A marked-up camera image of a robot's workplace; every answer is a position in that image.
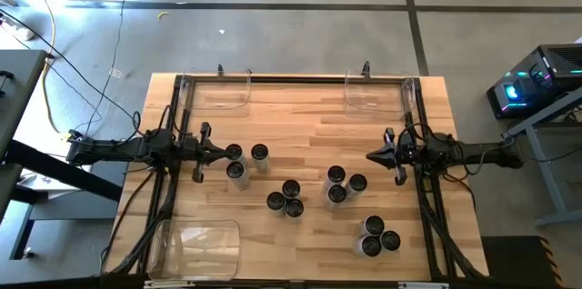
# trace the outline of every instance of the clear plastic tray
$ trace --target clear plastic tray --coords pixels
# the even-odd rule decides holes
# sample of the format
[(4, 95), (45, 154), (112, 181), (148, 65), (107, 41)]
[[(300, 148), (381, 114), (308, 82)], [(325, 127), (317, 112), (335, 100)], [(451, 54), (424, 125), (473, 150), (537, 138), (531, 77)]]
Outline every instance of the clear plastic tray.
[(350, 117), (375, 117), (400, 120), (404, 113), (400, 90), (386, 90), (386, 85), (366, 83), (354, 71), (346, 71), (344, 110)]
[(402, 114), (403, 116), (407, 113), (412, 115), (412, 122), (420, 122), (418, 117), (418, 110), (416, 108), (416, 87), (414, 78), (405, 79), (404, 83), (400, 87), (401, 99), (402, 99)]
[[(194, 91), (186, 75), (196, 75)], [(208, 74), (208, 81), (196, 71), (184, 72), (178, 104), (194, 116), (246, 116), (250, 111), (251, 73)]]
[(147, 271), (152, 280), (225, 281), (239, 260), (237, 222), (166, 220), (156, 228)]

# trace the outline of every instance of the metal bracket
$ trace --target metal bracket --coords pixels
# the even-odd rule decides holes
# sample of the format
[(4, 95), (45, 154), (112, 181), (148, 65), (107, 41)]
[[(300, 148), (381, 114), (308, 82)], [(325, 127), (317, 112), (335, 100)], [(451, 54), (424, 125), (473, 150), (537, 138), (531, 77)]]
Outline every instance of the metal bracket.
[(398, 289), (448, 289), (448, 284), (401, 282), (398, 283)]
[(155, 289), (155, 288), (181, 288), (181, 287), (194, 287), (196, 286), (195, 281), (180, 281), (180, 280), (167, 280), (167, 281), (145, 281), (144, 289)]
[(362, 68), (362, 73), (360, 75), (363, 75), (366, 80), (370, 80), (370, 62), (366, 61), (364, 63), (364, 67)]

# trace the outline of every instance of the yellow warning stripe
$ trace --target yellow warning stripe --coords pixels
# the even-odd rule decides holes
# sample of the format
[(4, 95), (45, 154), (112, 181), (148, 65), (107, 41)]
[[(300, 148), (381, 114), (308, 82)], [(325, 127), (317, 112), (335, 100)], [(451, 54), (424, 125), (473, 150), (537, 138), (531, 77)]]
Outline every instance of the yellow warning stripe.
[(542, 246), (544, 246), (544, 249), (546, 250), (546, 257), (550, 263), (550, 266), (552, 267), (552, 272), (554, 273), (554, 279), (556, 281), (556, 284), (560, 287), (563, 287), (564, 282), (562, 281), (560, 272), (557, 269), (556, 262), (554, 262), (554, 254), (552, 253), (552, 250), (549, 246), (549, 241), (546, 240), (546, 238), (539, 237), (539, 242), (542, 244)]

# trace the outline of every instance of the table leg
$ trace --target table leg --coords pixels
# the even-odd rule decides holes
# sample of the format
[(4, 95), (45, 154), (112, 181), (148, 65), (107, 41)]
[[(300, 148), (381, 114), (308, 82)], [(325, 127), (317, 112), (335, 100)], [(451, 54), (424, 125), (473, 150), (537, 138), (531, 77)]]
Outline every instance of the table leg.
[(48, 193), (46, 192), (37, 192), (36, 190), (21, 186), (20, 184), (16, 185), (15, 189), (10, 195), (11, 199), (27, 204), (35, 204), (36, 201), (40, 199), (46, 199), (47, 197)]
[(92, 194), (118, 202), (123, 188), (105, 179), (61, 162), (48, 154), (41, 153), (33, 147), (12, 140), (7, 148), (4, 160), (39, 174), (54, 178), (64, 184), (85, 190)]

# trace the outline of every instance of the wooden table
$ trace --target wooden table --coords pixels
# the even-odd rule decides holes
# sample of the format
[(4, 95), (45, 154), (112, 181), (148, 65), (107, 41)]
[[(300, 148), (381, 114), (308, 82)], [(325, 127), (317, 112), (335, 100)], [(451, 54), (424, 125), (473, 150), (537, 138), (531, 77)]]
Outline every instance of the wooden table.
[[(157, 127), (171, 100), (175, 78), (175, 74), (152, 75), (142, 131)], [(420, 81), (429, 124), (435, 132), (455, 135), (444, 78), (421, 77)], [(399, 97), (397, 86), (385, 87), (387, 99)], [(203, 99), (200, 95), (209, 91), (204, 84), (197, 85), (195, 99)], [(395, 111), (400, 108), (397, 101)], [(366, 153), (382, 146), (386, 127), (393, 127), (397, 133), (403, 129), (403, 122), (396, 116), (397, 113), (378, 118), (346, 116), (343, 85), (252, 84), (248, 116), (196, 117), (195, 112), (189, 131), (197, 132), (200, 123), (207, 121), (212, 126), (215, 145), (237, 143), (246, 156), (250, 156), (253, 145), (267, 145), (270, 174), (261, 175), (250, 169), (251, 185), (241, 192), (226, 178), (227, 161), (207, 167), (203, 184), (195, 184), (190, 178), (194, 164), (184, 163), (173, 219), (236, 220), (240, 224), (242, 252), (238, 279), (429, 280), (412, 172), (408, 172), (410, 179), (403, 186), (396, 186), (393, 171), (365, 159)], [(368, 188), (356, 200), (328, 212), (322, 208), (321, 185), (327, 169), (334, 164), (346, 169), (346, 178), (364, 174)], [(130, 169), (139, 167), (143, 166), (130, 165)], [(145, 177), (143, 172), (127, 175), (118, 213)], [(266, 196), (280, 191), (286, 179), (296, 179), (301, 184), (306, 210), (300, 224), (273, 217), (266, 209)], [(152, 185), (153, 181), (130, 206), (106, 269), (119, 264), (144, 231)], [(460, 184), (443, 181), (441, 186), (452, 237), (477, 270), (487, 274), (469, 192)], [(352, 253), (354, 233), (357, 224), (372, 214), (385, 220), (386, 229), (397, 231), (402, 244), (393, 253), (359, 258)], [(436, 246), (439, 265), (445, 270), (440, 243)]]

